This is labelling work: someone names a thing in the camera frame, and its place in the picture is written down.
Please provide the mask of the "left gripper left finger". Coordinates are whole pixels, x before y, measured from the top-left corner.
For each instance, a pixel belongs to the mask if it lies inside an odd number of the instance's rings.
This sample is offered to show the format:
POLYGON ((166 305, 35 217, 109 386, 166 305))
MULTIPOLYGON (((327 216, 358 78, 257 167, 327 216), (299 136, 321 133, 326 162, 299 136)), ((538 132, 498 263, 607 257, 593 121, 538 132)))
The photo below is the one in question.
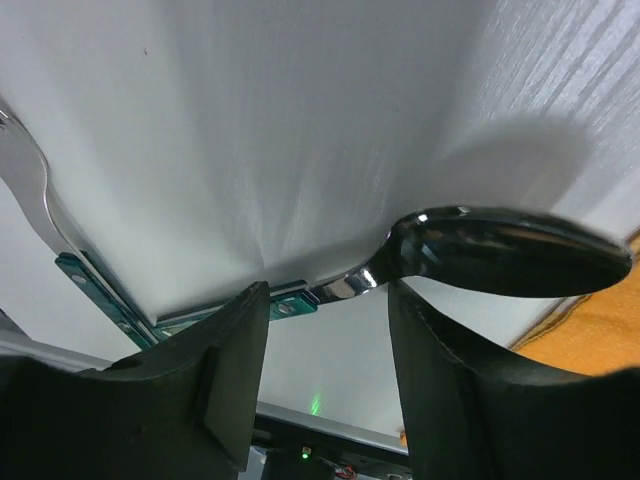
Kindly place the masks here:
POLYGON ((1 360, 5 479, 234 479, 248 464, 269 328, 256 282, 104 370, 1 360))

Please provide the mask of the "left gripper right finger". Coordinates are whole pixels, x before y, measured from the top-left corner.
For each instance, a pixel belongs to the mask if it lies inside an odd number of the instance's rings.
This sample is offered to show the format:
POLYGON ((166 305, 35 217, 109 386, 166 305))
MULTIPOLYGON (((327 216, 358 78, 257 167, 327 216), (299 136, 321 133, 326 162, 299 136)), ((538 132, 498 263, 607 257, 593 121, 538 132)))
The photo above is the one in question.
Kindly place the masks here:
POLYGON ((639 372, 586 376, 523 357, 401 281, 388 318, 416 479, 635 479, 639 372))

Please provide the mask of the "orange Mickey Mouse placemat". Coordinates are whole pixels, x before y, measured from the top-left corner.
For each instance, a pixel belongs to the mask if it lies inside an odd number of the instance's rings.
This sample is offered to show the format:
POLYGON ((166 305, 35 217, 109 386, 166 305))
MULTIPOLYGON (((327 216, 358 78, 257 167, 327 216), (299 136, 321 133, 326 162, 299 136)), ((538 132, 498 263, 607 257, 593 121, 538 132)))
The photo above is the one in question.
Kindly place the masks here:
POLYGON ((607 290, 557 305, 512 350, 589 376, 637 367, 639 266, 607 290))

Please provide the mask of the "spoon with green handle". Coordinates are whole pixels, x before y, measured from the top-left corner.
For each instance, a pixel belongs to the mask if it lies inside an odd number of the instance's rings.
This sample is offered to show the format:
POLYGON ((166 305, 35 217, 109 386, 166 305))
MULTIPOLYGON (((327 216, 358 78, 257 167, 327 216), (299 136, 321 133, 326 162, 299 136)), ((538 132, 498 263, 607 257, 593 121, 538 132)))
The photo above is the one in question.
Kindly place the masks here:
POLYGON ((279 267, 270 317, 312 314, 408 277, 503 297, 574 297, 619 283, 632 266, 626 244, 568 219, 506 207, 431 207, 400 218, 364 250, 349 242, 279 267))

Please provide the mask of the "fork with green handle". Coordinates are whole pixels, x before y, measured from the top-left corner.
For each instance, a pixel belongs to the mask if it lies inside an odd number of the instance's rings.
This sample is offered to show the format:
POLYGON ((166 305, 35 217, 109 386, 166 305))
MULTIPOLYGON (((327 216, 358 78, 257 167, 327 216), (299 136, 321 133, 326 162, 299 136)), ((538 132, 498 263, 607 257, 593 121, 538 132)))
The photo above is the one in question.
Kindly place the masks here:
POLYGON ((6 100, 1 101, 1 179, 66 277, 136 346, 158 344, 139 307, 100 271, 89 245, 58 203, 45 154, 6 100))

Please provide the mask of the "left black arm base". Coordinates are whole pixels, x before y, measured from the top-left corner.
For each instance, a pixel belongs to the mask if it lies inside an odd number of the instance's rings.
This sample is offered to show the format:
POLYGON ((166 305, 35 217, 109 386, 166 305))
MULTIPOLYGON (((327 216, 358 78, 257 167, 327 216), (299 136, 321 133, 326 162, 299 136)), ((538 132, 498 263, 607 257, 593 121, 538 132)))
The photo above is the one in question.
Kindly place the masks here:
POLYGON ((408 457, 315 431, 256 430, 263 479, 410 479, 408 457))

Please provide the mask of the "aluminium rail frame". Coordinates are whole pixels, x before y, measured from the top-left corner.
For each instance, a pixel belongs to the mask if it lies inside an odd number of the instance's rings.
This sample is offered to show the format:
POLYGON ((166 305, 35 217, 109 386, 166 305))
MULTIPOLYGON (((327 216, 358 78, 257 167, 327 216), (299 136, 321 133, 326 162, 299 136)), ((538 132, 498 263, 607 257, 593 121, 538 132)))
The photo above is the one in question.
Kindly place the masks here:
MULTIPOLYGON (((32 357, 71 372, 87 369, 101 371, 112 364, 112 361, 109 360, 34 341, 4 311, 1 311, 1 354, 32 357)), ((374 432, 265 402, 258 402, 257 413, 267 419, 283 421, 382 450, 408 455, 408 449, 400 444, 397 436, 374 432)))

